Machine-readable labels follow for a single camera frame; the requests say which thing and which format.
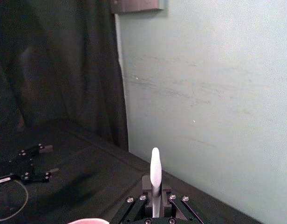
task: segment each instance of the cable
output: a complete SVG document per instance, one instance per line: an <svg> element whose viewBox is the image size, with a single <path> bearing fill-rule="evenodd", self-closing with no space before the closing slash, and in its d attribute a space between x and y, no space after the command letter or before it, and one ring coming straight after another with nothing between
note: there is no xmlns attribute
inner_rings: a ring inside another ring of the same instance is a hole
<svg viewBox="0 0 287 224"><path fill-rule="evenodd" d="M15 212L13 215L11 215L11 216L9 216L9 217L7 217L7 218L2 218L2 219L0 219L0 222L1 222L1 221L6 221L6 220L11 219L12 217L16 216L18 213L20 213L20 212L24 209L24 207L25 207L26 204L27 204L27 201L28 201L28 191L27 191L27 188L26 188L20 181L15 180L14 182L16 182L16 183L18 183L20 186L22 186L22 188L23 188L24 191L26 192L26 195L27 195L26 201L24 202L24 204L22 205L22 207L21 207L17 212Z"/></svg>

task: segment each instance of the black curtain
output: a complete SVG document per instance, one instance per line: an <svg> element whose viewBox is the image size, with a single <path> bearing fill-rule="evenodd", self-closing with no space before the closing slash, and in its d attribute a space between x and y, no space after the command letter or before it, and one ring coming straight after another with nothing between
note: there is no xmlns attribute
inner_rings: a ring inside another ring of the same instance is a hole
<svg viewBox="0 0 287 224"><path fill-rule="evenodd" d="M128 150L109 4L0 0L0 137L68 118Z"/></svg>

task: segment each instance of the wall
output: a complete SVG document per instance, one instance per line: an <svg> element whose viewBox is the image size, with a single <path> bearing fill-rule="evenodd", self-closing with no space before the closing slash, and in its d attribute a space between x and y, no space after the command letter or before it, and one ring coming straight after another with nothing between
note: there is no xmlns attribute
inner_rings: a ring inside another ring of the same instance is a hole
<svg viewBox="0 0 287 224"><path fill-rule="evenodd" d="M287 224L287 1L166 8L119 16L130 151Z"/></svg>

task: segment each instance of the screw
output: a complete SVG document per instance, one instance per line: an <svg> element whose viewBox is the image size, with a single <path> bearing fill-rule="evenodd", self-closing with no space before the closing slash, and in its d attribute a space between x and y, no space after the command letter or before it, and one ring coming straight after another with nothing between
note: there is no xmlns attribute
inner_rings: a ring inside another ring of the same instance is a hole
<svg viewBox="0 0 287 224"><path fill-rule="evenodd" d="M131 202L133 202L133 201L134 201L134 198L133 198L133 197L128 197L128 198L127 198L127 202L128 202L128 203L131 203Z"/></svg>
<svg viewBox="0 0 287 224"><path fill-rule="evenodd" d="M171 200L176 199L176 195L170 195L170 199L171 199Z"/></svg>
<svg viewBox="0 0 287 224"><path fill-rule="evenodd" d="M151 224L152 223L152 220L150 218L147 218L145 221L144 221L144 224Z"/></svg>
<svg viewBox="0 0 287 224"><path fill-rule="evenodd" d="M141 201L145 200L146 198L147 198L146 195L141 195L141 196L139 197L139 199L140 199Z"/></svg>
<svg viewBox="0 0 287 224"><path fill-rule="evenodd" d="M168 221L170 224L176 224L176 220L174 218L170 218Z"/></svg>
<svg viewBox="0 0 287 224"><path fill-rule="evenodd" d="M183 202L189 201L189 197L188 197L187 195L184 195L184 196L182 197L182 201L183 201Z"/></svg>

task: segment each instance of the dark fabric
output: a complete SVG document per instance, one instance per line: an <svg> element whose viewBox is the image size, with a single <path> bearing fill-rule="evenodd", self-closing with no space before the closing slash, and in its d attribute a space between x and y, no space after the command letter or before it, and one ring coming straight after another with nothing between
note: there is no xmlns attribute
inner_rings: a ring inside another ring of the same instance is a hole
<svg viewBox="0 0 287 224"><path fill-rule="evenodd" d="M0 64L27 126L69 118L128 150L107 0L0 0Z"/></svg>
<svg viewBox="0 0 287 224"><path fill-rule="evenodd" d="M110 221L126 197L142 192L141 178L149 173L147 162L66 120L29 128L19 138L1 142L0 152L4 153L0 161L39 142L53 144L54 152L35 157L36 169L57 167L60 171L49 183L27 185L30 198L26 208L2 224L65 224L94 217ZM259 224L166 172L163 178L170 181L174 193L194 200L214 224ZM10 215L23 201L22 189L16 184L0 186L0 217L7 211Z"/></svg>
<svg viewBox="0 0 287 224"><path fill-rule="evenodd" d="M24 122L14 95L0 66L0 139L22 131Z"/></svg>

